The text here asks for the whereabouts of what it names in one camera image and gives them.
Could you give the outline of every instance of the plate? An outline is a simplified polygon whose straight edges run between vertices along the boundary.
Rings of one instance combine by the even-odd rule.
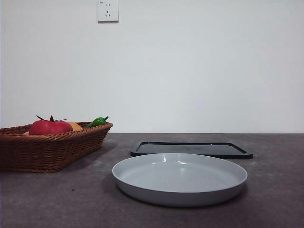
[[[125,159],[112,168],[126,194],[148,203],[197,207],[224,202],[243,188],[247,172],[219,158],[159,153]]]

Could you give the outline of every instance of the brown wicker basket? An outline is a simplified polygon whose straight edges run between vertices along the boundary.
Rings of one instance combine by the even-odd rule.
[[[78,122],[82,127],[90,122]],[[98,150],[113,126],[101,126],[61,134],[24,135],[31,124],[0,129],[0,170],[50,173]]]

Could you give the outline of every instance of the red tomato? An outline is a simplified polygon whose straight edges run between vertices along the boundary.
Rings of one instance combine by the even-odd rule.
[[[37,120],[32,124],[28,134],[60,134],[72,130],[72,126],[65,121]]]

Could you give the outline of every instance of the table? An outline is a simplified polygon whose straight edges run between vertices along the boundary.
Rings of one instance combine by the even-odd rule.
[[[224,203],[171,208],[133,199],[111,169],[138,141],[232,142],[254,153]],[[57,173],[0,172],[2,228],[302,228],[304,134],[109,133],[102,149]]]

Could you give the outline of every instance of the electrical outlet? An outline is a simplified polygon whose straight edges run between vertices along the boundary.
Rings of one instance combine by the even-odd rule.
[[[99,0],[97,20],[98,22],[118,22],[118,0]]]

